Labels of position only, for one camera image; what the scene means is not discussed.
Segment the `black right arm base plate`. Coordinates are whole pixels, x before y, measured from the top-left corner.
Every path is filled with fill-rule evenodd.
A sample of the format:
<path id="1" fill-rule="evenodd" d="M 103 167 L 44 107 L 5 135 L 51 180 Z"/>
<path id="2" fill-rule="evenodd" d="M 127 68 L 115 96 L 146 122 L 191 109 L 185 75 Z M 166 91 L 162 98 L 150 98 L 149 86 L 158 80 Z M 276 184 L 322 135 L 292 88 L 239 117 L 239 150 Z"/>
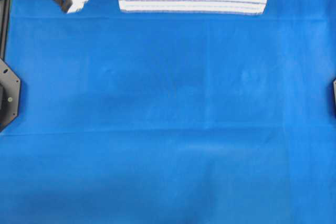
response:
<path id="1" fill-rule="evenodd" d="M 334 106 L 334 113 L 335 113 L 336 112 L 336 79 L 333 80 L 332 88 L 333 88 L 333 106 Z"/>

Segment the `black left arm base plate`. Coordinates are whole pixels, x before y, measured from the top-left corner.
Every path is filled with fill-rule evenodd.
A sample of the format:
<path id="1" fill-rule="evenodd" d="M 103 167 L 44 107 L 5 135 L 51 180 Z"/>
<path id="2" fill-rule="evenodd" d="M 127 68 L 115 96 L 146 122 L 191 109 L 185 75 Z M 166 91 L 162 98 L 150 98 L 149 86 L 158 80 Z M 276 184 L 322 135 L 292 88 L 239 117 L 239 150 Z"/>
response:
<path id="1" fill-rule="evenodd" d="M 1 59 L 1 132 L 18 117 L 20 78 Z"/>

